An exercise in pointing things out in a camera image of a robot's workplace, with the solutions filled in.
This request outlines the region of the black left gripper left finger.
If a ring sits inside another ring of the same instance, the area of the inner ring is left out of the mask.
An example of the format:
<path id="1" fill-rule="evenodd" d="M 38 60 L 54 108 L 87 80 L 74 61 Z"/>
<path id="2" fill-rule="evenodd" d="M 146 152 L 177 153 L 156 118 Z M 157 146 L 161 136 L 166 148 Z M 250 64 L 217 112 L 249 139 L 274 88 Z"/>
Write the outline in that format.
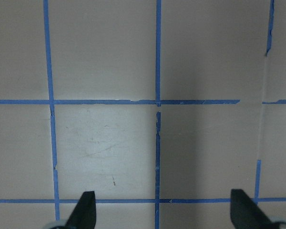
<path id="1" fill-rule="evenodd" d="M 96 225 L 96 200 L 94 191 L 81 195 L 64 227 L 66 229 L 93 229 Z"/>

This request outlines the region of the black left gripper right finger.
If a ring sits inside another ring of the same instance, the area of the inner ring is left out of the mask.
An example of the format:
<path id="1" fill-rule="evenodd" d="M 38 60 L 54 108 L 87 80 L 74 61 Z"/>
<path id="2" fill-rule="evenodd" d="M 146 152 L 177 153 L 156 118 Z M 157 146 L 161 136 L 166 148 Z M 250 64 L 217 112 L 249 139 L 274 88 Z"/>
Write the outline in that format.
<path id="1" fill-rule="evenodd" d="M 242 189 L 231 190 L 230 219 L 235 229 L 276 229 L 276 223 Z"/>

